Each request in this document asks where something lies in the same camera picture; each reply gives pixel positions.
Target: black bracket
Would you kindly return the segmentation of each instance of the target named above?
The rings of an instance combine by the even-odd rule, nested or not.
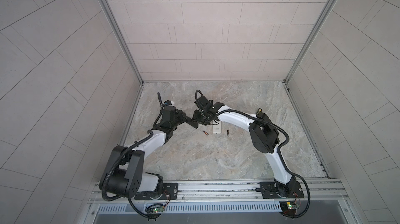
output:
[[[178,197],[178,184],[177,183],[163,183],[163,190],[168,192],[170,200],[176,200]],[[135,200],[167,200],[167,196],[163,193],[157,199],[151,198],[146,192],[141,192],[135,195]]]
[[[260,188],[262,189],[261,193],[263,199],[284,199],[278,194],[274,181],[260,182]],[[296,182],[294,184],[293,190],[291,192],[293,197],[290,198],[296,198],[295,193],[297,194],[297,198],[304,198],[303,189],[301,188],[299,182]]]

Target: marble patterned surface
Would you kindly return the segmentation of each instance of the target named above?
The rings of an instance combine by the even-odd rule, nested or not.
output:
[[[324,176],[280,81],[145,83],[125,145],[145,137],[152,128],[160,111],[157,92],[162,101],[174,101],[175,107],[192,117],[197,108],[197,89],[209,100],[246,113],[254,114],[262,108],[290,136],[290,142],[281,150],[287,166],[303,177]],[[273,178],[265,155],[253,147],[250,135],[228,123],[222,123],[221,134],[213,134],[212,126],[199,125],[195,129],[181,124],[165,145],[146,158],[143,171],[161,174],[164,180]]]

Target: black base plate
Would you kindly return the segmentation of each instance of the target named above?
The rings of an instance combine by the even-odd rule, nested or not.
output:
[[[278,195],[278,193],[273,192],[276,190],[274,185],[275,185],[275,182],[260,182],[260,188],[263,188],[268,191],[268,192],[265,192],[265,191],[261,192],[263,199],[284,199],[280,195]],[[303,189],[301,188],[299,182],[295,183],[294,190],[292,192],[293,197],[290,197],[290,198],[296,197],[294,195],[294,193],[297,194],[297,198],[304,198]]]
[[[178,196],[178,184],[177,183],[163,183],[162,186],[163,186],[162,189],[169,193],[169,196],[170,196],[169,199],[176,200],[176,198]],[[165,194],[162,194],[160,196],[160,198],[152,199],[145,192],[143,192],[141,194],[136,194],[135,200],[167,200],[167,196]]]

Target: marble floor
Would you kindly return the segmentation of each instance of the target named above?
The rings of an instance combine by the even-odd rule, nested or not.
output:
[[[324,176],[280,81],[145,83],[125,145],[145,137],[152,128],[160,111],[157,92],[161,93],[162,101],[174,101],[178,109],[192,117],[197,108],[194,104],[197,89],[209,100],[246,113],[254,114],[262,108],[290,136],[290,142],[282,147],[289,169],[303,177]],[[181,124],[165,145],[146,158],[143,171],[161,174],[164,180],[273,178],[266,157],[253,147],[248,132],[228,123],[222,123],[221,134],[213,134],[212,126],[199,125],[195,129]]]

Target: tiled wall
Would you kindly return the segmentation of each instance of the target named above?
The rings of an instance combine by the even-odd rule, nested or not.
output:
[[[146,81],[284,79],[327,0],[108,0]]]
[[[289,82],[364,223],[400,223],[400,0],[338,0]]]
[[[138,88],[97,0],[0,0],[0,222],[73,223]]]

